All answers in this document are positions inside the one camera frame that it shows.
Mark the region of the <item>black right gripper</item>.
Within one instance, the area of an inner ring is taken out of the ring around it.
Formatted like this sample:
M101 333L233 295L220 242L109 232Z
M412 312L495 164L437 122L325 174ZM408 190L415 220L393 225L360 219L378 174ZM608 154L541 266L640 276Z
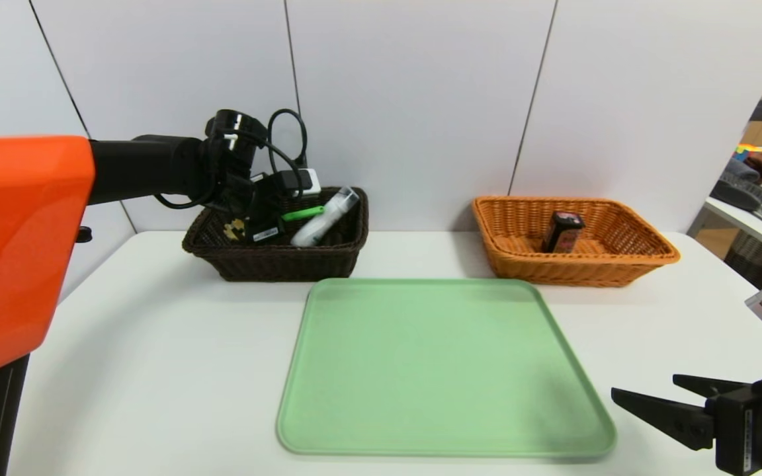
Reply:
M614 404L693 451L711 449L716 466L732 475L762 470L762 380L744 383L674 374L674 385L707 398L704 407L613 387Z

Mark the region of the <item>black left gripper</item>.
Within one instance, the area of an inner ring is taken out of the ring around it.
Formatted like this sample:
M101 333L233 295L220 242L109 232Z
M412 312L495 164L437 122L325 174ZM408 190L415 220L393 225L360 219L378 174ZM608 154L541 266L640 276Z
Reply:
M260 243L284 234L282 203L277 196L254 196L245 211L245 243Z

